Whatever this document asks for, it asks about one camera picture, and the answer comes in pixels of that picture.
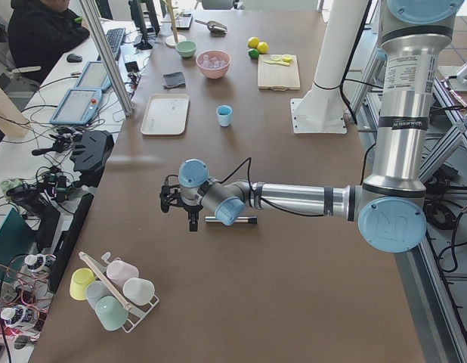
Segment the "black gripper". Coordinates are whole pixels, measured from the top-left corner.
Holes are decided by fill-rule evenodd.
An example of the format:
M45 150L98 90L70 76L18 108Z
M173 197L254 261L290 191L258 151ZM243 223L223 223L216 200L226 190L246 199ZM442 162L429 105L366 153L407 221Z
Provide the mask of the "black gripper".
M189 205L181 199L180 185L170 185L169 178L177 177L177 175L170 174L165 177L159 198L160 208L164 213L167 213L170 207L183 208L188 213L189 231L198 231L198 215L202 209L198 204Z

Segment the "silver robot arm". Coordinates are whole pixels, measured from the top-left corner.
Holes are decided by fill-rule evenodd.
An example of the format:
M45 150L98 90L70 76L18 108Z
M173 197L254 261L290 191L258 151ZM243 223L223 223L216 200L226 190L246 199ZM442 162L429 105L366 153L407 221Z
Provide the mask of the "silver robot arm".
M196 230L206 209L225 225L246 207L356 222L377 250L402 253L425 235L425 186L419 171L439 53L452 39L459 1L384 1L379 41L387 57L372 172L345 188L219 181L198 159L184 161L178 183L160 192L163 212L185 209Z

